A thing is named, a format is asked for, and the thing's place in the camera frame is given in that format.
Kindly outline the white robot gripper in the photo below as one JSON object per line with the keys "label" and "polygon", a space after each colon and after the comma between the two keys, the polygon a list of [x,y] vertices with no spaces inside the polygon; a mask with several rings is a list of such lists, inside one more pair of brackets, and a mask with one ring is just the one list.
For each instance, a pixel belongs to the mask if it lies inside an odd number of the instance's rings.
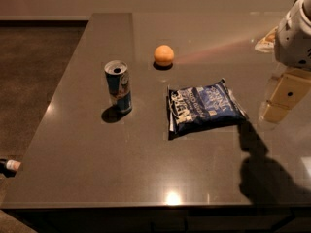
{"label": "white robot gripper", "polygon": [[278,25],[275,58],[294,68],[271,78],[259,110],[261,121],[278,124],[311,89],[311,72],[306,71],[311,69],[311,21],[305,13],[304,2],[296,0]]}

